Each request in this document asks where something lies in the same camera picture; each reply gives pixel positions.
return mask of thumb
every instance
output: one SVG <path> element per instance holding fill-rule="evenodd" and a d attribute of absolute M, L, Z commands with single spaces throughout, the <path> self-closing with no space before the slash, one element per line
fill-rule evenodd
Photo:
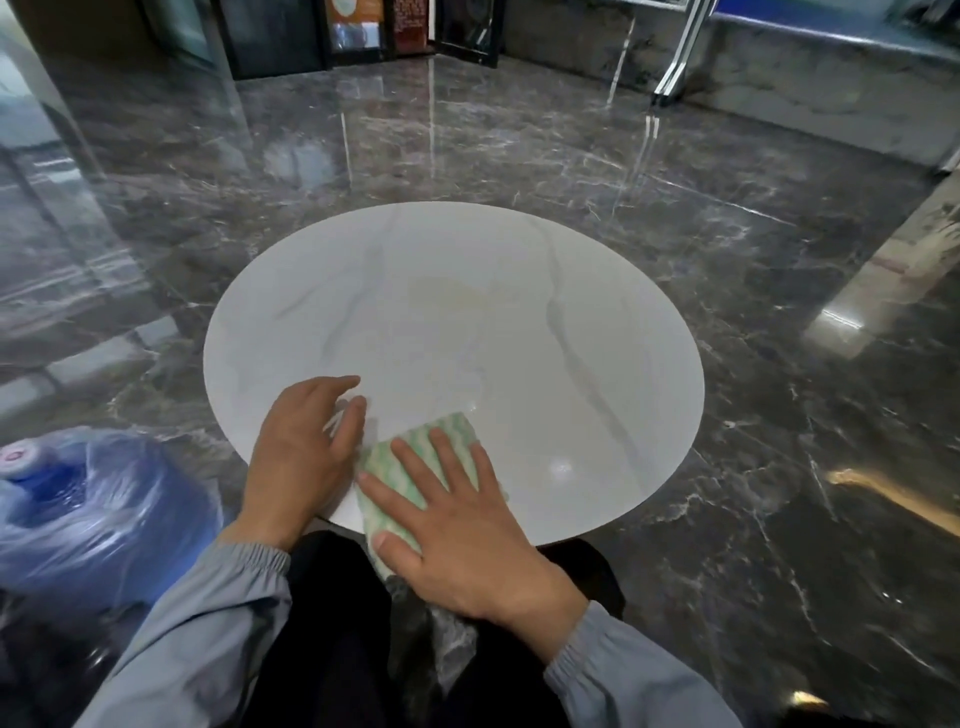
<path fill-rule="evenodd" d="M 423 568 L 420 555 L 396 533 L 390 531 L 377 531 L 370 543 L 383 563 L 413 586 L 420 575 L 420 569 Z"/>

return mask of sleeve cuff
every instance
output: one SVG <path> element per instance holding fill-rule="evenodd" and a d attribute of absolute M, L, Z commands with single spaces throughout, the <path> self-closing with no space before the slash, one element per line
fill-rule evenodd
<path fill-rule="evenodd" d="M 286 576 L 290 570 L 290 554 L 263 544 L 218 544 L 214 542 L 197 559 L 197 565 L 218 569 L 234 566 L 239 569 L 272 571 Z"/>
<path fill-rule="evenodd" d="M 610 618 L 607 610 L 598 602 L 589 604 L 564 648 L 543 673 L 550 690 L 557 695 L 563 694 L 573 679 L 584 671 L 591 652 L 600 644 L 606 632 L 606 622 Z"/>

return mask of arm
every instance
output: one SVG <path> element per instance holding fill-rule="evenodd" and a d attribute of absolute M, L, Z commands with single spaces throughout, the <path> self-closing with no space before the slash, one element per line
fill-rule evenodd
<path fill-rule="evenodd" d="M 596 602 L 543 677 L 574 728 L 740 728 L 704 678 Z"/>
<path fill-rule="evenodd" d="M 391 445 L 423 494 L 424 510 L 369 473 L 358 477 L 364 494 L 417 540 L 419 553 L 386 531 L 371 543 L 421 598 L 523 640 L 548 665 L 544 677 L 574 728 L 739 728 L 706 680 L 588 603 L 530 545 L 479 443 L 470 447 L 474 488 L 446 436 L 435 429 L 430 439 L 449 490 L 406 443 Z"/>
<path fill-rule="evenodd" d="M 287 620 L 289 566 L 261 544 L 210 546 L 156 603 L 75 728 L 227 722 Z"/>
<path fill-rule="evenodd" d="M 285 389 L 253 448 L 243 508 L 154 605 L 75 728 L 212 728 L 239 715 L 290 613 L 286 553 L 349 483 L 366 402 L 324 427 L 357 376 Z"/>

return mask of gray sleeve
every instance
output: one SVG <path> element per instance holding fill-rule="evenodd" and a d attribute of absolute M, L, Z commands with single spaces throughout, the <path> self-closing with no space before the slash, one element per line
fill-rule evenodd
<path fill-rule="evenodd" d="M 704 678 L 595 601 L 543 677 L 573 728 L 740 728 Z"/>
<path fill-rule="evenodd" d="M 214 544 L 154 605 L 74 728 L 218 726 L 290 613 L 290 556 Z"/>

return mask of bottle cap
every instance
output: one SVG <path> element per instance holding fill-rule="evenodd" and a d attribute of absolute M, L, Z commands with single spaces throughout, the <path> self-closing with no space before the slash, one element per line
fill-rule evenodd
<path fill-rule="evenodd" d="M 0 478 L 20 480 L 50 464 L 50 452 L 36 440 L 20 440 L 0 448 Z"/>

